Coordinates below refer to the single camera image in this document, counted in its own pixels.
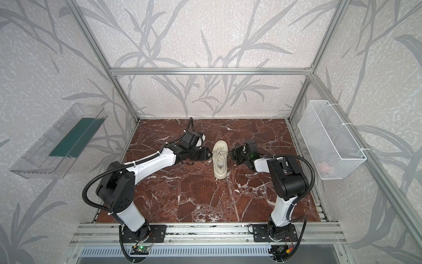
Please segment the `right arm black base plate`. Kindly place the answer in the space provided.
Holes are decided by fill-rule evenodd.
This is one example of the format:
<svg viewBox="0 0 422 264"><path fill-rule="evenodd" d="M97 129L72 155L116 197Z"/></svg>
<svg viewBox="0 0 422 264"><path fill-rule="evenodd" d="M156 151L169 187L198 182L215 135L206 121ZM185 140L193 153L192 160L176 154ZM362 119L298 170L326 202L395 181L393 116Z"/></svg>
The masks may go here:
<svg viewBox="0 0 422 264"><path fill-rule="evenodd" d="M252 224L250 233L256 243L298 242L296 227L289 223L283 227L273 227L268 224Z"/></svg>

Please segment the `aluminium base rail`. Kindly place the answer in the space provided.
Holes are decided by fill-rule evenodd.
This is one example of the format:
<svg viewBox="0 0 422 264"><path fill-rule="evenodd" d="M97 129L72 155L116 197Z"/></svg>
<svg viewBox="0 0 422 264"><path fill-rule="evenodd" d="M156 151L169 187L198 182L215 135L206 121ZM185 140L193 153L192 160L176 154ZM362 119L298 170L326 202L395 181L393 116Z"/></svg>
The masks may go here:
<svg viewBox="0 0 422 264"><path fill-rule="evenodd" d="M122 258L136 261L170 257L279 257L269 254L272 245L299 246L295 259L333 260L353 264L355 260L337 222L295 223L298 242L254 242L252 224L266 223L162 223L166 225L163 243L123 243L117 224L81 224L62 258L63 264L76 264L82 258ZM132 246L151 246L149 255L130 255Z"/></svg>

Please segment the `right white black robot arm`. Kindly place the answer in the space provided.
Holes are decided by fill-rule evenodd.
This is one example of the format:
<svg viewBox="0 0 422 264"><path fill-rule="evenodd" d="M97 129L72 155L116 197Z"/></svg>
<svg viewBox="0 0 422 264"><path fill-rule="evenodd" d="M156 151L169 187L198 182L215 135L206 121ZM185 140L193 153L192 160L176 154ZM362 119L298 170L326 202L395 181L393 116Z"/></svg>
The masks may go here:
<svg viewBox="0 0 422 264"><path fill-rule="evenodd" d="M306 216L292 219L297 203L307 196L315 184L315 169L305 158L291 154L264 155L258 151L254 140L229 151L238 165L245 164L250 170L268 173L277 194L276 205L270 214L267 229L270 239L281 241L293 231L293 222L306 221Z"/></svg>

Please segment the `clear plastic wall bin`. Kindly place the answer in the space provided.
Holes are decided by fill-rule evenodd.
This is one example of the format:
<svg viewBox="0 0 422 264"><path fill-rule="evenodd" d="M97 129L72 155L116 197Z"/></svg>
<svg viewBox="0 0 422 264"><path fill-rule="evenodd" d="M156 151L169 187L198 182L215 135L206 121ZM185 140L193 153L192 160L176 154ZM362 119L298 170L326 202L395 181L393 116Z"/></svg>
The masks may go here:
<svg viewBox="0 0 422 264"><path fill-rule="evenodd" d="M25 179L62 179L107 119L104 107L75 103L11 167Z"/></svg>

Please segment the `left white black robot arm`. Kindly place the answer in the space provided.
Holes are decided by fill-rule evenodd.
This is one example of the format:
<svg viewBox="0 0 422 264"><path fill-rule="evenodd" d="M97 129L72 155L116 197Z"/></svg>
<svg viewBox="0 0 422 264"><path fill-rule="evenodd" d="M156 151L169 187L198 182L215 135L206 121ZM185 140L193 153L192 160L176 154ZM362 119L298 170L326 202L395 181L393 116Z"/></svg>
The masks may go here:
<svg viewBox="0 0 422 264"><path fill-rule="evenodd" d="M187 159L193 162L210 159L212 152L203 146L205 138L203 133L186 130L178 140L163 145L155 154L132 162L111 163L106 172L83 188L83 201L112 215L126 228L120 230L121 234L131 234L137 241L145 240L151 231L134 202L136 185L159 170Z"/></svg>

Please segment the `aluminium frame cage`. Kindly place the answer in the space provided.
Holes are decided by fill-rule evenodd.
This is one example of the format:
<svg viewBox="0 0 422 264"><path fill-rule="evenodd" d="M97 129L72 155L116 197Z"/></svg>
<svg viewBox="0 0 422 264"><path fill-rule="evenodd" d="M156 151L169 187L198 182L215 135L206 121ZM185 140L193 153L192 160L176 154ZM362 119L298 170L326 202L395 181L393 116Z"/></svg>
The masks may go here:
<svg viewBox="0 0 422 264"><path fill-rule="evenodd" d="M294 104L292 114L295 114L300 102L306 94L308 87L314 85L319 95L329 101L342 121L349 123L350 119L342 110L337 100L332 96L331 92L327 90L326 85L321 81L317 75L316 70L320 65L324 54L326 53L329 43L332 41L335 31L338 29L343 20L350 1L338 1L336 3L335 12L332 20L329 23L328 29L323 37L323 41L318 49L316 58L309 67L305 68L116 68L112 69L106 60L103 51L100 48L92 30L86 21L80 6L77 1L66 1L65 7L68 14L75 20L80 31L94 52L96 58L101 65L101 73L105 74L105 78L111 82L114 90L117 91L119 97L124 101L126 107L132 118L139 121L140 117L134 110L133 105L129 102L127 95L119 85L114 73L119 75L304 75L306 76L305 83L300 91L300 94ZM352 136L356 139L359 146L366 149L368 156L366 166L371 176L379 186L379 190L384 194L389 201L392 208L395 210L397 216L402 221L409 234L414 239L418 246L422 245L422 220L417 215L415 209L412 208L409 201L401 193L398 186L393 182L387 171L382 166L380 160L370 149L369 145L361 137L356 127L350 125L349 130Z"/></svg>

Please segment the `cream white sneaker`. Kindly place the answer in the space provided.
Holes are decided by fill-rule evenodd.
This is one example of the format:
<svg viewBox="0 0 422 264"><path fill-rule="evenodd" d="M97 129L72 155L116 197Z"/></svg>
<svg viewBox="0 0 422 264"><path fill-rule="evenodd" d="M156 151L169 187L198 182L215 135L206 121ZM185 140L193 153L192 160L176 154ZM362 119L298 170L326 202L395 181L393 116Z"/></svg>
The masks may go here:
<svg viewBox="0 0 422 264"><path fill-rule="evenodd" d="M216 179L227 177L228 146L224 140L216 142L212 150L213 171Z"/></svg>

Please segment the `right wiring connector bundle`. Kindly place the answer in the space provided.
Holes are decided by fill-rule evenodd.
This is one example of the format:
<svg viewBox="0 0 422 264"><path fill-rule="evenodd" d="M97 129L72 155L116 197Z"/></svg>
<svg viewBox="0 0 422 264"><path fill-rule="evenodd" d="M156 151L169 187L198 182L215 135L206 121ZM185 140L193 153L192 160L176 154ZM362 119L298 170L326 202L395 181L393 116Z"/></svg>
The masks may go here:
<svg viewBox="0 0 422 264"><path fill-rule="evenodd" d="M269 254L282 256L282 255L288 255L292 251L293 251L293 247L292 246L288 246L288 245L272 245L271 248L269 249Z"/></svg>

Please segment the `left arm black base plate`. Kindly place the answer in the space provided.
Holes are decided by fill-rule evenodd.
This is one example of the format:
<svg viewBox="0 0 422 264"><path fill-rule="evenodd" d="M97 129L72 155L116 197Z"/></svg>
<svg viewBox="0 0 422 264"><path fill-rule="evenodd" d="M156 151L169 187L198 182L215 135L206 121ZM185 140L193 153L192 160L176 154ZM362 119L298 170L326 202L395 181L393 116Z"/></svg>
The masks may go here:
<svg viewBox="0 0 422 264"><path fill-rule="evenodd" d="M163 243L166 236L166 225L144 224L138 231L133 232L123 226L121 237L123 243Z"/></svg>

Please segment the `pink object in basket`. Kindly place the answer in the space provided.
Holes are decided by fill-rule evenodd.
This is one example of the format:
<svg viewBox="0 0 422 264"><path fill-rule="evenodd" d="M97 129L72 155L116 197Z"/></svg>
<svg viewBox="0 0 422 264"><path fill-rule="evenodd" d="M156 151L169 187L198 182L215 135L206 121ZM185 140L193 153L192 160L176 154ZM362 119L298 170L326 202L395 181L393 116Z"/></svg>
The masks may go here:
<svg viewBox="0 0 422 264"><path fill-rule="evenodd" d="M334 168L325 161L319 162L316 166L320 174L330 174Z"/></svg>

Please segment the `green lit circuit board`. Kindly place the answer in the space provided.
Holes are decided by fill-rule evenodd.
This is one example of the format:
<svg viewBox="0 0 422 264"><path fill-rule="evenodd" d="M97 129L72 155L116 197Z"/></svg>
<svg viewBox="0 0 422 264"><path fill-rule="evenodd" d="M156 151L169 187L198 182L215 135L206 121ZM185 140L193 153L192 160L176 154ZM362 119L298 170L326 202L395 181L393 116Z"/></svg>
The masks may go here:
<svg viewBox="0 0 422 264"><path fill-rule="evenodd" d="M130 255L141 256L149 255L152 251L151 246L132 246L130 250Z"/></svg>

